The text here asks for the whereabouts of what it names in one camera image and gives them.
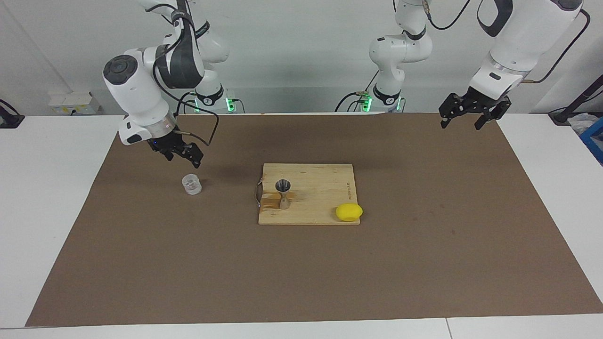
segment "white table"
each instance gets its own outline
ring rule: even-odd
[[[0,130],[0,338],[603,338],[603,314],[22,328],[121,119],[29,117]],[[603,168],[570,128],[545,115],[507,115],[499,124],[601,299],[603,216],[593,203]]]

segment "green led light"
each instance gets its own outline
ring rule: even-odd
[[[228,108],[229,112],[233,112],[236,109],[235,104],[232,103],[231,99],[226,98],[226,108]]]
[[[366,99],[364,100],[364,103],[362,104],[362,110],[365,112],[370,111],[372,103],[373,103],[373,98],[371,98],[371,96],[367,95]]]

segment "metal handle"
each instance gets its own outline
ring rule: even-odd
[[[257,201],[257,206],[258,206],[258,207],[262,207],[262,203],[260,202],[261,196],[260,196],[259,198],[257,197],[257,189],[258,189],[258,188],[260,187],[260,185],[262,184],[262,180],[263,180],[263,179],[264,179],[264,178],[260,178],[260,181],[258,181],[258,183],[257,183],[257,185],[256,185],[256,192],[255,192],[255,196],[256,196],[256,201]]]

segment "lemon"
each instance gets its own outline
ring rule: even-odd
[[[341,204],[335,210],[335,214],[341,221],[355,221],[362,215],[362,207],[358,204]]]

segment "blue container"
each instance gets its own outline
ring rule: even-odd
[[[597,158],[600,163],[603,163],[603,150],[599,146],[603,145],[603,141],[601,141],[603,138],[600,138],[600,140],[595,139],[600,135],[603,135],[603,118],[600,118],[599,121],[584,131],[584,133],[580,135],[580,139],[582,139],[584,145],[589,148],[595,158]]]

